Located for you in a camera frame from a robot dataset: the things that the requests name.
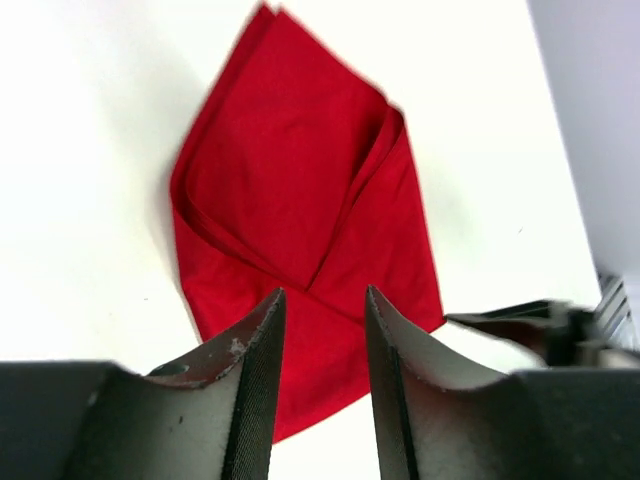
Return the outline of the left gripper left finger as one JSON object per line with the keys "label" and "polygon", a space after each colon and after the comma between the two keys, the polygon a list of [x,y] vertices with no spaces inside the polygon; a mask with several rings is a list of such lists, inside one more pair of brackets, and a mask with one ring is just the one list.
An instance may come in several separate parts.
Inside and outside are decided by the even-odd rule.
{"label": "left gripper left finger", "polygon": [[146,376],[110,368],[90,398],[65,478],[267,478],[285,322],[278,288]]}

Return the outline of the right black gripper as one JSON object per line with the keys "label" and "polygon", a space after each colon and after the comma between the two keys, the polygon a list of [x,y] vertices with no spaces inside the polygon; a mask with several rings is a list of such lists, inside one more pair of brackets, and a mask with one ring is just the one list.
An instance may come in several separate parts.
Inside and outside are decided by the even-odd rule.
{"label": "right black gripper", "polygon": [[593,312],[567,303],[537,300],[481,313],[450,313],[444,319],[515,341],[551,367],[639,367],[637,351],[605,340]]}

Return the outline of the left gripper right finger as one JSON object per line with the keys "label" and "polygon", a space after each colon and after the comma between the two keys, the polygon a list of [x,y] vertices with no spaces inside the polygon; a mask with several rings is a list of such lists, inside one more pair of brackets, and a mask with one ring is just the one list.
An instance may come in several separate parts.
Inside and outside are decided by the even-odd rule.
{"label": "left gripper right finger", "polygon": [[523,377],[455,352],[375,287],[365,323],[382,478],[544,478],[543,436]]}

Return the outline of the red cloth napkin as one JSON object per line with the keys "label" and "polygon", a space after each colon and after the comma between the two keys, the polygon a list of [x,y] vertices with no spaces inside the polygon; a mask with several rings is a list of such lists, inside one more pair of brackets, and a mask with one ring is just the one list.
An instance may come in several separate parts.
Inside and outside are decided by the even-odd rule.
{"label": "red cloth napkin", "polygon": [[443,324],[401,112],[284,10],[259,7],[170,181],[182,290],[203,339],[287,297],[274,437],[364,396],[365,292]]}

